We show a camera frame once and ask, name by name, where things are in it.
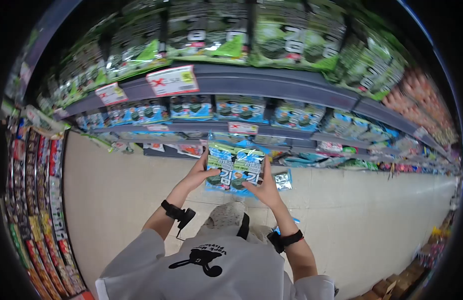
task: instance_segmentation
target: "black strap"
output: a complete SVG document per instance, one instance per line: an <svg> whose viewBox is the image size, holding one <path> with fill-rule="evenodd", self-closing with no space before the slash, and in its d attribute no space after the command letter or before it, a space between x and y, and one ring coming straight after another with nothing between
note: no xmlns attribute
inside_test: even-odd
<svg viewBox="0 0 463 300"><path fill-rule="evenodd" d="M243 221L241 222L240 230L236 234L237 237L241 237L246 241L248 237L248 231L250 231L250 217L245 213L243 215Z"/></svg>

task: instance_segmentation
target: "cardboard box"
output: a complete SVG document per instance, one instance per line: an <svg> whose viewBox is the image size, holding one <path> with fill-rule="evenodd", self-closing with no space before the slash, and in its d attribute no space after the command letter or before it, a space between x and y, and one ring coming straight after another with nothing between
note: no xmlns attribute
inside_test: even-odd
<svg viewBox="0 0 463 300"><path fill-rule="evenodd" d="M389 282L396 282L395 288L393 288L393 291L391 292L393 296L399 298L402 296L402 294L408 290L410 283L404 279L402 279L400 276L393 274L390 277L386 279Z"/></svg>
<svg viewBox="0 0 463 300"><path fill-rule="evenodd" d="M372 291L380 296L383 300L389 300L391 298L391 292L395 287L396 282L388 282L386 280L380 280L377 284L373 286Z"/></svg>
<svg viewBox="0 0 463 300"><path fill-rule="evenodd" d="M381 297L379 297L375 292L372 290L367 291L362 295L363 300L382 300Z"/></svg>
<svg viewBox="0 0 463 300"><path fill-rule="evenodd" d="M409 273L408 271L404 270L403 272L400 273L400 278L403 280L407 281L410 285L413 284L413 282L416 281L416 275L413 273Z"/></svg>

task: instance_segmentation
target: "price tag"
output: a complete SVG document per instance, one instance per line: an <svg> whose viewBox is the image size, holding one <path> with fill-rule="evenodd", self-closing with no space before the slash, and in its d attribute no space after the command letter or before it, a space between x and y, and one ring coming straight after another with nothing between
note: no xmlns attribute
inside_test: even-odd
<svg viewBox="0 0 463 300"><path fill-rule="evenodd" d="M164 69L146 75L157 97L199 92L193 65Z"/></svg>
<svg viewBox="0 0 463 300"><path fill-rule="evenodd" d="M257 135L258 125L240 122L228 122L228 132L231 134Z"/></svg>
<svg viewBox="0 0 463 300"><path fill-rule="evenodd" d="M427 134L428 134L428 131L426 131L426 129L424 129L423 127L420 127L415 130L415 132L413 133L413 136L421 140L421 138Z"/></svg>
<svg viewBox="0 0 463 300"><path fill-rule="evenodd" d="M96 89L95 93L106 106L128 101L128 97L117 82L102 86Z"/></svg>
<svg viewBox="0 0 463 300"><path fill-rule="evenodd" d="M146 126L146 129L148 129L148 131L170 131L168 126L163 124L148 125Z"/></svg>

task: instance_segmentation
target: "tiled floor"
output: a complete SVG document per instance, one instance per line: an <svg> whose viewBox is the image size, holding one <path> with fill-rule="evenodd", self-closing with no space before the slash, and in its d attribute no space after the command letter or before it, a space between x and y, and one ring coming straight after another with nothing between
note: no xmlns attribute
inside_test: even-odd
<svg viewBox="0 0 463 300"><path fill-rule="evenodd" d="M182 179L194 160L107 153L71 133L65 161L65 205L70 238L86 285L140 232L144 222ZM273 171L283 170L273 167ZM441 224L455 189L454 178L330 169L292 170L293 189L281 196L311 246L318 271L333 277L337 300L367 291L375 282L399 273L415 248ZM229 195L193 191L184 207L196 216L181 231L193 237L211 210ZM275 225L259 201L246 201L252 223ZM181 241L172 235L167 254ZM291 277L289 265L285 269Z"/></svg>

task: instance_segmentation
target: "person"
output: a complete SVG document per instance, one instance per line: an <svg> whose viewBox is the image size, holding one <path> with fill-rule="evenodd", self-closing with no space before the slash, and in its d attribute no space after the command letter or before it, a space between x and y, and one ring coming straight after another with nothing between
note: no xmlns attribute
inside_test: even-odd
<svg viewBox="0 0 463 300"><path fill-rule="evenodd" d="M181 208L187 195L218 169L206 170L208 150L171 191L166 201ZM260 186L243 183L273 212L282 237L298 227L283 203L265 157ZM174 219L159 207L139 236L105 268L96 280L101 300L114 299L250 299L331 300L334 281L318 275L305 239L285 247L294 284L284 271L284 259L266 238L272 230L250 226L246 206L239 201L217 206L195 237L186 239L178 253L165 256L164 240Z"/></svg>

